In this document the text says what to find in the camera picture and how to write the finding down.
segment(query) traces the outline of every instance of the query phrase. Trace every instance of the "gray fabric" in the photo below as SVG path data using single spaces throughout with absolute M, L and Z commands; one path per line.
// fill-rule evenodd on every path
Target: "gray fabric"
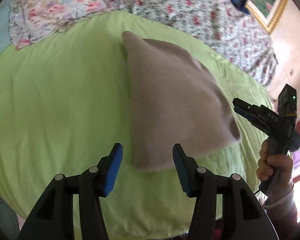
M 131 82 L 130 116 L 135 166 L 173 166 L 172 147 L 202 158 L 241 135 L 230 105 L 208 69 L 183 48 L 122 34 Z
M 9 238 L 9 240 L 16 240 L 19 235 L 19 222 L 17 215 L 1 198 L 0 229 Z

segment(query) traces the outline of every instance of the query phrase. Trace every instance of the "silver screw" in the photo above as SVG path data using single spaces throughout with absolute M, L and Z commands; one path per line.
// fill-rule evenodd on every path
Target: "silver screw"
M 54 178 L 56 180 L 62 180 L 63 179 L 63 174 L 57 174 L 56 176 L 54 176 Z
M 232 178 L 234 179 L 234 180 L 240 180 L 241 179 L 241 176 L 239 175 L 239 174 L 233 174 L 232 175 Z
M 89 169 L 89 172 L 90 172 L 90 173 L 96 173 L 98 170 L 99 170 L 98 167 L 93 166 L 93 167 L 91 167 L 91 168 Z
M 198 167 L 198 168 L 197 168 L 197 171 L 198 171 L 199 173 L 205 173 L 207 170 L 206 170 L 206 168 L 204 168 L 204 167 Z

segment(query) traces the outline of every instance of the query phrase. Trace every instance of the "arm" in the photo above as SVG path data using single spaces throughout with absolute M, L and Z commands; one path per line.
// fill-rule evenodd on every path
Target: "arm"
M 266 200 L 264 208 L 280 240 L 286 239 L 297 227 L 297 208 L 293 201 L 293 160 L 285 155 L 269 156 L 268 142 L 262 143 L 258 161 L 257 177 L 266 181 L 272 175 L 271 166 L 279 167 L 282 173 L 272 195 Z

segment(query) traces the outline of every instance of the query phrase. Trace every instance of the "device handle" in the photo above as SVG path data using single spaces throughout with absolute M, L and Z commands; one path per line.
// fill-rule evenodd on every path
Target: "device handle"
M 286 145 L 279 144 L 276 139 L 272 137 L 268 137 L 268 155 L 277 155 L 277 154 L 285 154 L 287 155 L 288 150 L 286 150 Z M 265 194 L 266 196 L 270 197 L 274 185 L 277 184 L 280 175 L 281 169 L 278 167 L 271 166 L 273 169 L 272 175 L 268 178 L 268 180 L 263 181 L 259 185 L 260 191 Z

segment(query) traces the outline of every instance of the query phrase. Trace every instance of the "floral pillowcase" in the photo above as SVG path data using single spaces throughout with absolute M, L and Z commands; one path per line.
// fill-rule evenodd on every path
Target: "floral pillowcase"
M 16 49 L 63 32 L 81 17 L 110 10 L 103 0 L 14 0 L 10 7 L 10 36 Z

